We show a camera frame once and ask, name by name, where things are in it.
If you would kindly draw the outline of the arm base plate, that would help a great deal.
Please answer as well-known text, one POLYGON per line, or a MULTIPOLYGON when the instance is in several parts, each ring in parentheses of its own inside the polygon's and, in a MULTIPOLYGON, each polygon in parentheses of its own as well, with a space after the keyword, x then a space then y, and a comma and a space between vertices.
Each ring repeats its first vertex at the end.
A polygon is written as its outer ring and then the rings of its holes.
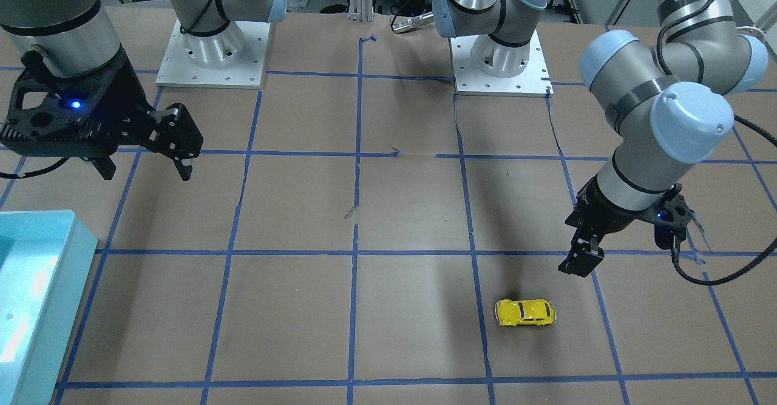
POLYGON ((538 32, 527 45, 496 44, 489 35, 449 39, 455 93, 546 97, 554 94, 538 32))
POLYGON ((177 21, 156 84, 194 89, 261 89, 273 28, 266 22, 231 21, 222 33, 197 37, 183 34, 177 21))

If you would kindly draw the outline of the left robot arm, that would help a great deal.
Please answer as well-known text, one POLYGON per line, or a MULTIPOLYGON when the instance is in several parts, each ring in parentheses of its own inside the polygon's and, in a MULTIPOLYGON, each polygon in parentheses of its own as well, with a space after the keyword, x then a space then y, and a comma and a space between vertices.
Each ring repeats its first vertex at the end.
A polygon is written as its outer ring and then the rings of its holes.
MULTIPOLYGON (((447 39, 476 35, 475 64, 510 78, 523 70, 540 10, 549 0, 432 0, 436 31, 447 39)), ((579 71, 622 141, 577 193, 566 224, 575 228, 558 269, 588 277, 604 259, 600 242, 633 220, 652 223, 655 244, 671 253, 686 281, 715 286, 741 277, 775 250, 771 243, 727 277, 706 281, 678 263, 696 215, 678 181, 705 160, 740 122, 775 144, 771 134, 733 113, 726 95, 752 89, 769 53, 738 31, 730 0, 657 0, 661 30, 649 47, 626 30, 599 35, 583 51, 579 71)))

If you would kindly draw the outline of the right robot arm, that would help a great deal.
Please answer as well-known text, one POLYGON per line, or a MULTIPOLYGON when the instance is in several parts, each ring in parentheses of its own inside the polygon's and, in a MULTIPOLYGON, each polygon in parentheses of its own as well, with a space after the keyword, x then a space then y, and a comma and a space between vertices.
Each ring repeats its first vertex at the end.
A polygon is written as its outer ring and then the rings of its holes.
MULTIPOLYGON (((157 83, 256 89, 268 32, 288 0, 170 0, 177 26, 157 83)), ((91 163, 116 170, 121 145, 172 160, 191 178, 203 135, 184 104, 153 108, 100 0, 2 0, 2 31, 21 53, 2 145, 25 157, 91 163)))

